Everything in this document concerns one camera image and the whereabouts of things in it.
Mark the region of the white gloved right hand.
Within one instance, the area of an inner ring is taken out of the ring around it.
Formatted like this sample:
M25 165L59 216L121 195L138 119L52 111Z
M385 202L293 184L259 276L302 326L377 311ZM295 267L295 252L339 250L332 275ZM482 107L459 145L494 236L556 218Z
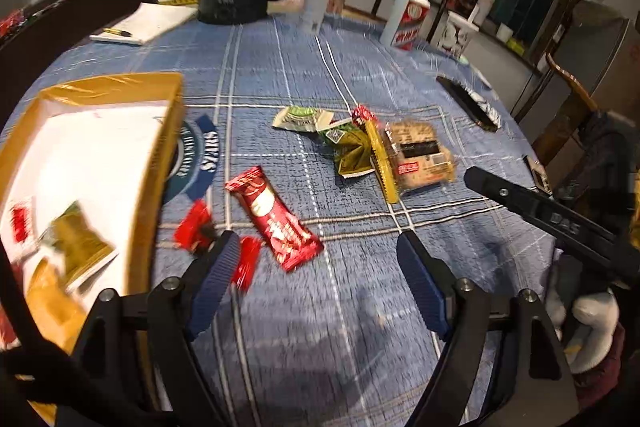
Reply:
M573 375L587 373L604 361L613 346L620 318L620 307L610 288L580 291L585 273L582 262L560 254L548 271L544 299Z

